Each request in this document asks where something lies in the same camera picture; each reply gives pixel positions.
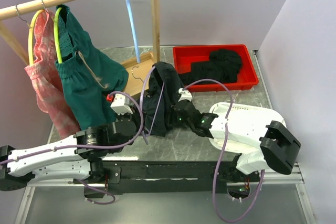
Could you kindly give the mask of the purple hanger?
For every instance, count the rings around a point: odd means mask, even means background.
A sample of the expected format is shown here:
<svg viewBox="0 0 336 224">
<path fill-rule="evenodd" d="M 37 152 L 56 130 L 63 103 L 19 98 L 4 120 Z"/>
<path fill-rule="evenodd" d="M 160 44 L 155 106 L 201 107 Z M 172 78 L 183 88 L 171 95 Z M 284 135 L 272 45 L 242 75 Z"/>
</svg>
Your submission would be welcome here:
<svg viewBox="0 0 336 224">
<path fill-rule="evenodd" d="M 142 83 L 143 83 L 143 85 L 142 85 L 142 90 L 141 90 L 141 92 L 140 92 L 139 106 L 140 106 L 140 112 L 142 112 L 142 113 L 144 114 L 144 112 L 143 112 L 143 99 L 144 99 L 145 87 L 146 87 L 146 84 L 147 84 L 147 82 L 148 82 L 148 80 L 149 80 L 149 78 L 150 78 L 152 72 L 156 69 L 156 66 L 153 66 L 153 67 L 149 70 L 149 72 L 148 72 L 148 74 L 146 75 L 146 77 L 145 77 L 144 80 L 141 79 L 140 77 L 136 77 L 136 76 L 134 75 L 134 68 L 139 68 L 139 66 L 134 66 L 134 67 L 131 68 L 131 74 L 132 74 L 132 77 L 133 77 L 134 79 L 141 80 Z M 164 90 L 164 84 L 163 84 L 162 89 L 161 89 L 161 93 L 160 93 L 160 96 L 159 96 L 159 100 L 158 100 L 158 102 L 157 102 L 157 106 L 156 106 L 156 110 L 155 110 L 154 118 L 153 118 L 153 121 L 152 121 L 152 125 L 151 125 L 151 127 L 150 127 L 150 130 L 149 130 L 148 134 L 145 133 L 145 130 L 146 130 L 145 123 L 144 123 L 144 128 L 143 128 L 142 131 L 141 131 L 141 135 L 142 135 L 142 137 L 143 137 L 143 139 L 144 139 L 146 145 L 149 144 L 149 143 L 148 143 L 148 139 L 147 139 L 147 137 L 150 136 L 150 134 L 151 134 L 151 132 L 152 132 L 153 125 L 154 125 L 154 122 L 155 122 L 155 118 L 156 118 L 156 115 L 157 115 L 157 111 L 158 111 L 159 105 L 160 105 L 160 103 L 161 103 L 161 97 L 162 97 L 162 94 L 163 94 L 163 90 Z"/>
</svg>

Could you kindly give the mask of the dark navy shorts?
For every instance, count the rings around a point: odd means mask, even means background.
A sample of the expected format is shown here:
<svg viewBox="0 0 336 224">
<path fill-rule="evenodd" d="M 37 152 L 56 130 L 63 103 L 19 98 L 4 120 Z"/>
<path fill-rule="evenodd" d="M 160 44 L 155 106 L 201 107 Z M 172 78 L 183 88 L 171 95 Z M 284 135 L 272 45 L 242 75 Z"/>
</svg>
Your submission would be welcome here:
<svg viewBox="0 0 336 224">
<path fill-rule="evenodd" d="M 172 130 L 172 106 L 180 98 L 184 87 L 176 69 L 169 63 L 158 62 L 149 77 L 147 95 L 143 97 L 144 128 L 151 135 L 165 137 Z"/>
</svg>

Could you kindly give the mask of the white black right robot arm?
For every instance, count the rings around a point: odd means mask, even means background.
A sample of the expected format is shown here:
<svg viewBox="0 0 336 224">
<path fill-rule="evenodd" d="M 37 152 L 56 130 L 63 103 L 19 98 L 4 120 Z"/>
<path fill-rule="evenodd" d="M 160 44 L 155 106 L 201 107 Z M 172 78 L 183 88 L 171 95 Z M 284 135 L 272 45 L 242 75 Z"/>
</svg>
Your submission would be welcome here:
<svg viewBox="0 0 336 224">
<path fill-rule="evenodd" d="M 172 110 L 175 125 L 208 138 L 219 150 L 235 153 L 231 163 L 219 169 L 225 181 L 237 183 L 267 169 L 283 175 L 292 173 L 301 143 L 278 112 L 219 102 L 201 113 L 189 100 L 179 101 Z"/>
</svg>

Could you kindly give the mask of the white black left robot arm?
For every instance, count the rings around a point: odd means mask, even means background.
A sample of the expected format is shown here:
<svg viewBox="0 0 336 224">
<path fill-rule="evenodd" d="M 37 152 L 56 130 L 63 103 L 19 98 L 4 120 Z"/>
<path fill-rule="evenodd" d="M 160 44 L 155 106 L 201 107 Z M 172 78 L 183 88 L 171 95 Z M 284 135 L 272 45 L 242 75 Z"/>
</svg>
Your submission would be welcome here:
<svg viewBox="0 0 336 224">
<path fill-rule="evenodd" d="M 102 158 L 133 144 L 143 128 L 140 106 L 112 106 L 118 119 L 89 127 L 60 141 L 27 149 L 1 147 L 1 191 L 25 188 L 43 180 L 73 178 L 98 183 L 104 178 Z"/>
</svg>

